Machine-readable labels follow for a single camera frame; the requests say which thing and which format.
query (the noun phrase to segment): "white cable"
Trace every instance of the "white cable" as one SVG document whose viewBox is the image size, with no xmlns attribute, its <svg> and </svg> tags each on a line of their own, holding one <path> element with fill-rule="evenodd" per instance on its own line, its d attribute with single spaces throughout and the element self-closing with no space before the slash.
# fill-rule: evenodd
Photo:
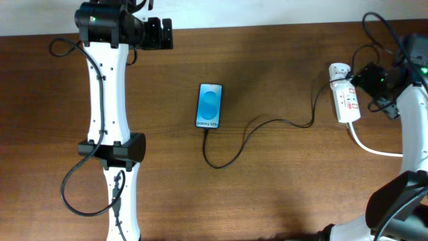
<svg viewBox="0 0 428 241">
<path fill-rule="evenodd" d="M 360 140 L 358 140 L 358 137 L 355 134 L 355 130 L 354 130 L 354 126 L 352 125 L 352 123 L 347 123 L 346 126 L 349 128 L 352 137 L 354 137 L 354 140 L 356 142 L 356 144 L 358 144 L 361 148 L 363 148 L 364 150 L 368 151 L 369 153 L 373 153 L 373 154 L 377 154 L 377 155 L 384 155 L 387 157 L 403 157 L 403 154 L 399 154 L 399 153 L 384 153 L 382 151 L 375 151 L 372 150 L 368 147 L 366 147 L 365 145 L 363 145 Z"/>
</svg>

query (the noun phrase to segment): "blue phone wallpaper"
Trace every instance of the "blue phone wallpaper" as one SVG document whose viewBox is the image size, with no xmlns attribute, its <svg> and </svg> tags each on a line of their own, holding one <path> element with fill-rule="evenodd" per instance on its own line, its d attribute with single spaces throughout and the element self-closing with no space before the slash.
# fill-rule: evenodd
<svg viewBox="0 0 428 241">
<path fill-rule="evenodd" d="M 202 84 L 199 93 L 196 126 L 204 128 L 219 128 L 221 85 Z"/>
</svg>

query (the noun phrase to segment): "brown wooden surface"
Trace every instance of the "brown wooden surface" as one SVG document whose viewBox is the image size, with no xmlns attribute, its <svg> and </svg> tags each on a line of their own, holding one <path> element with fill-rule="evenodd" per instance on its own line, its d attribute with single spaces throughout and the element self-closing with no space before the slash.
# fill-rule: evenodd
<svg viewBox="0 0 428 241">
<path fill-rule="evenodd" d="M 393 25 L 399 34 L 426 33 L 428 21 Z M 380 42 L 396 48 L 384 27 L 371 27 Z M 60 199 L 62 178 L 80 160 L 76 145 L 88 131 L 90 93 L 81 55 L 48 54 L 54 37 L 0 38 L 2 240 L 107 235 L 108 215 L 82 218 Z M 360 23 L 179 30 L 174 39 L 174 50 L 140 51 L 126 71 L 130 129 L 147 137 L 137 185 L 143 238 L 257 240 L 314 233 L 364 214 L 370 195 L 399 172 L 401 159 L 367 153 L 352 141 L 336 120 L 330 89 L 321 95 L 312 128 L 266 126 L 224 170 L 203 160 L 203 130 L 194 124 L 200 83 L 224 86 L 221 127 L 208 140 L 208 155 L 220 165 L 234 156 L 247 126 L 249 131 L 271 118 L 310 120 L 311 96 L 328 81 L 329 65 L 349 62 L 368 42 Z M 374 56 L 362 52 L 356 67 Z M 383 64 L 390 60 L 383 54 Z M 361 141 L 401 151 L 400 122 L 370 113 L 367 95 L 358 97 Z M 105 206 L 98 161 L 77 171 L 66 193 L 78 209 Z"/>
</svg>

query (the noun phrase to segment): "power strip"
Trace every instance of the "power strip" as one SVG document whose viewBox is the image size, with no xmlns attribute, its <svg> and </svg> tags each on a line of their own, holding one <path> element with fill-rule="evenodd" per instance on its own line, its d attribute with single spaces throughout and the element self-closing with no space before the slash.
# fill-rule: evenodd
<svg viewBox="0 0 428 241">
<path fill-rule="evenodd" d="M 335 63 L 329 69 L 330 81 L 345 78 L 350 72 L 347 64 Z M 340 123 L 351 123 L 361 117 L 360 107 L 356 99 L 355 87 L 349 80 L 336 81 L 330 84 L 336 105 L 337 119 Z"/>
</svg>

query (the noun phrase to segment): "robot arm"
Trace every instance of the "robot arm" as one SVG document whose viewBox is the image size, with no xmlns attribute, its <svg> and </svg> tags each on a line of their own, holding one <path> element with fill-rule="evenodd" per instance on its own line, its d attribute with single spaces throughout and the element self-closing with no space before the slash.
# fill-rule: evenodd
<svg viewBox="0 0 428 241">
<path fill-rule="evenodd" d="M 378 103 L 382 100 L 384 106 L 389 105 L 389 109 L 384 110 L 389 116 L 395 118 L 399 114 L 401 117 L 403 162 L 400 176 L 372 195 L 365 217 L 329 226 L 321 232 L 325 240 L 373 240 L 371 231 L 380 232 L 389 219 L 389 225 L 382 231 L 383 235 L 394 239 L 382 237 L 381 240 L 428 239 L 428 207 L 420 204 L 428 184 L 428 94 L 420 82 L 414 81 L 417 74 L 427 81 L 428 37 L 412 35 L 405 43 L 413 64 L 420 69 L 419 73 L 411 71 L 406 62 L 389 71 L 369 64 L 351 81 Z"/>
<path fill-rule="evenodd" d="M 77 45 L 75 48 L 87 55 L 91 94 L 90 129 L 87 139 L 79 143 L 78 153 L 86 156 L 80 163 L 85 162 L 87 156 L 94 156 L 100 159 L 104 168 L 108 199 L 112 203 L 109 205 L 112 206 L 109 209 L 109 241 L 140 240 L 136 217 L 136 180 L 140 162 L 144 159 L 146 140 L 144 134 L 129 130 L 124 81 L 129 49 L 173 48 L 170 19 L 163 19 L 161 24 L 156 17 L 144 17 L 141 21 L 132 15 L 143 7 L 151 10 L 152 4 L 153 0 L 144 0 L 140 5 L 136 4 L 136 0 L 90 0 L 83 3 L 75 14 L 84 50 Z M 63 57 L 66 54 L 54 55 Z M 102 140 L 99 147 L 97 140 Z M 79 166 L 74 167 L 66 177 Z M 75 213 L 89 216 L 82 212 Z"/>
</svg>

